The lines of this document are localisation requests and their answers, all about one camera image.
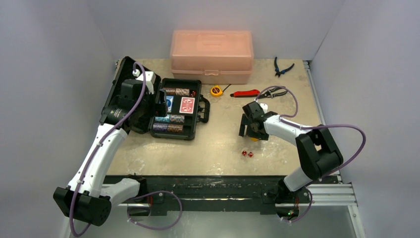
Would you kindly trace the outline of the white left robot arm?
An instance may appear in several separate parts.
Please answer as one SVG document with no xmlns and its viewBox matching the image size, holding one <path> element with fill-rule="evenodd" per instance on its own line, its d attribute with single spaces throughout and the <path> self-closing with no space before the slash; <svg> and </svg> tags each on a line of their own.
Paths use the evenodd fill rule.
<svg viewBox="0 0 420 238">
<path fill-rule="evenodd" d="M 136 203 L 146 200 L 146 180 L 141 176 L 128 175 L 107 188 L 103 188 L 103 183 L 117 150 L 138 120 L 166 112 L 166 106 L 159 102 L 162 95 L 158 85 L 145 74 L 121 83 L 120 92 L 110 98 L 117 103 L 103 111 L 104 121 L 81 167 L 65 188 L 55 189 L 53 199 L 69 218 L 72 230 L 76 221 L 88 227 L 101 226 L 111 209 L 128 199 Z"/>
</svg>

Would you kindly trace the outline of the blue tan chip stack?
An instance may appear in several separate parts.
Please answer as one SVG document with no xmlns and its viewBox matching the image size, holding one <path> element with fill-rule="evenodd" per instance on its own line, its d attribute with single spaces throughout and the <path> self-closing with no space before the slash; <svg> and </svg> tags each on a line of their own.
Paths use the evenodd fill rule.
<svg viewBox="0 0 420 238">
<path fill-rule="evenodd" d="M 185 116 L 183 115 L 170 115 L 169 121 L 173 123 L 184 123 L 185 122 Z"/>
</svg>

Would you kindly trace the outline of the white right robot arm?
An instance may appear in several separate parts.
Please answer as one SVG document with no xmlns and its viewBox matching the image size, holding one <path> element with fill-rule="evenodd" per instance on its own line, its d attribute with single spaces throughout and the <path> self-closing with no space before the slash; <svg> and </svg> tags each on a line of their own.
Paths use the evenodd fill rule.
<svg viewBox="0 0 420 238">
<path fill-rule="evenodd" d="M 279 181 L 277 197 L 281 200 L 291 201 L 299 189 L 343 164 L 344 159 L 335 140 L 323 125 L 307 129 L 267 111 L 257 102 L 248 103 L 242 109 L 239 136 L 264 141 L 275 136 L 297 148 L 300 166 Z"/>
</svg>

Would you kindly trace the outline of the brown black chip stack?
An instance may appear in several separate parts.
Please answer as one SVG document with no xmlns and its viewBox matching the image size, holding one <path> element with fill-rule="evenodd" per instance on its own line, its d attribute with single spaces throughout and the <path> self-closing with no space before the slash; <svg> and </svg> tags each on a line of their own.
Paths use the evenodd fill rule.
<svg viewBox="0 0 420 238">
<path fill-rule="evenodd" d="M 170 133 L 182 133 L 183 132 L 183 125 L 169 124 L 167 126 L 167 131 L 170 132 Z"/>
</svg>

